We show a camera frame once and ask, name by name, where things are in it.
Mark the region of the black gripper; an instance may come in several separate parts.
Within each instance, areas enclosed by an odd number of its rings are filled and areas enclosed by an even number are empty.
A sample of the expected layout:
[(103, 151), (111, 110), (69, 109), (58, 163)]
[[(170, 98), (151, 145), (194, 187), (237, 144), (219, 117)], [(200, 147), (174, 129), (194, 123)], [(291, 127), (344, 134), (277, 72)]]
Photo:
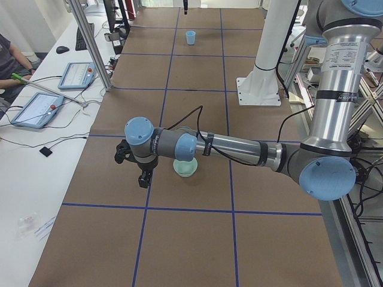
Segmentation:
[(125, 139), (116, 146), (114, 160), (117, 164), (122, 164), (122, 162), (126, 160), (138, 165), (142, 170), (138, 178), (138, 184), (141, 188), (148, 188), (151, 185), (151, 173), (159, 162), (158, 156), (156, 155), (149, 155), (147, 157), (134, 155), (130, 145)]

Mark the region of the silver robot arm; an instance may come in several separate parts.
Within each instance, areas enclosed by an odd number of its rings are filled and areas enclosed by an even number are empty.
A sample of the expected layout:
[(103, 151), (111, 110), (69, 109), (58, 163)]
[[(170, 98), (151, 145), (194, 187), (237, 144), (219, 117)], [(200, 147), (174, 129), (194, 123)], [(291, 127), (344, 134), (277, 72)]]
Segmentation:
[(269, 167), (297, 182), (310, 196), (332, 201), (355, 184), (348, 130), (366, 59), (367, 46), (382, 29), (381, 1), (310, 1), (307, 39), (327, 42), (309, 136), (298, 146), (264, 143), (205, 133), (174, 125), (154, 127), (135, 117), (124, 128), (117, 163), (136, 163), (143, 188), (151, 184), (160, 156), (191, 161), (197, 151), (218, 154), (246, 166)]

